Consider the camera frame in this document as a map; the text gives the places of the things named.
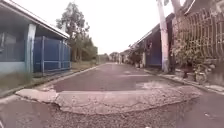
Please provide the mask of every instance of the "pole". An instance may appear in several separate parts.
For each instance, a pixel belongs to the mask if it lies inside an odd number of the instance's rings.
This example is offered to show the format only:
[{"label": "pole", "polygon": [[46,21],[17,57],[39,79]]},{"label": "pole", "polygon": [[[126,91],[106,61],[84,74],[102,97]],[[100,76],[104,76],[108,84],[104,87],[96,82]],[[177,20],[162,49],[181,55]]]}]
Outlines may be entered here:
[{"label": "pole", "polygon": [[169,41],[166,18],[164,15],[163,4],[161,0],[157,0],[157,6],[160,16],[160,32],[162,46],[162,69],[165,73],[169,72]]}]

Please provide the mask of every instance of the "sidewalk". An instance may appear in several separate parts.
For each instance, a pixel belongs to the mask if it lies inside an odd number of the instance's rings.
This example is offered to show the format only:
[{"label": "sidewalk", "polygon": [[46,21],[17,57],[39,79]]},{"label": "sidewalk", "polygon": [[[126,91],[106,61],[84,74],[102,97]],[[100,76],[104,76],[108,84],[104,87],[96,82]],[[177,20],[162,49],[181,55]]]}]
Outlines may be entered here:
[{"label": "sidewalk", "polygon": [[205,84],[201,85],[198,82],[189,81],[187,79],[180,78],[180,77],[178,77],[176,75],[172,75],[172,74],[163,74],[163,73],[158,72],[158,71],[155,72],[155,71],[151,71],[151,70],[147,70],[147,69],[144,69],[144,71],[149,73],[149,74],[157,75],[157,76],[160,76],[162,78],[169,79],[169,80],[181,83],[181,84],[192,85],[192,86],[195,86],[197,88],[203,89],[205,91],[215,92],[215,93],[224,95],[224,87],[223,86],[211,85],[209,83],[205,83]]}]

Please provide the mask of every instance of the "tree trunk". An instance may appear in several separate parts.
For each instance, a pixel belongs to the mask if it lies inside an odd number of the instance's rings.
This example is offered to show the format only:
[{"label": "tree trunk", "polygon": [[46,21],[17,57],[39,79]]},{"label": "tree trunk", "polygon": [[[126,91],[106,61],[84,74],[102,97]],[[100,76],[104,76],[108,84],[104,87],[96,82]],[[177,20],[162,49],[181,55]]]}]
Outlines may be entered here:
[{"label": "tree trunk", "polygon": [[180,0],[171,0],[171,2],[172,2],[172,5],[173,5],[174,13],[177,14],[178,11],[181,8]]},{"label": "tree trunk", "polygon": [[162,43],[162,69],[165,73],[169,72],[169,41],[166,18],[164,15],[163,4],[161,0],[157,0],[158,11],[160,16],[160,32]]}]

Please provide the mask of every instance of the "blue gate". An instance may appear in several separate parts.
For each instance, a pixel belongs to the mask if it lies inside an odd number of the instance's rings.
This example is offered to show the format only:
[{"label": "blue gate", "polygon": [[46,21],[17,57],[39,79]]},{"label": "blue gate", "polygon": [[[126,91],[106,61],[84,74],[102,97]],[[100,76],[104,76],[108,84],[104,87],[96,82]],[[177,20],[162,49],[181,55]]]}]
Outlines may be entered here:
[{"label": "blue gate", "polygon": [[35,38],[33,56],[34,73],[70,69],[70,47],[61,40]]}]

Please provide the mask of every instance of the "white wall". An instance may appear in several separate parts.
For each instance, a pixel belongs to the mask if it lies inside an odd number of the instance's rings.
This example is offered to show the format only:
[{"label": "white wall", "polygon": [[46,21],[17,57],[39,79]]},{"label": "white wall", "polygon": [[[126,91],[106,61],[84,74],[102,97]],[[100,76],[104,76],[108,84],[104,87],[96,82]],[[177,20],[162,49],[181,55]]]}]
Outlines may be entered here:
[{"label": "white wall", "polygon": [[0,74],[25,72],[24,62],[0,62]]}]

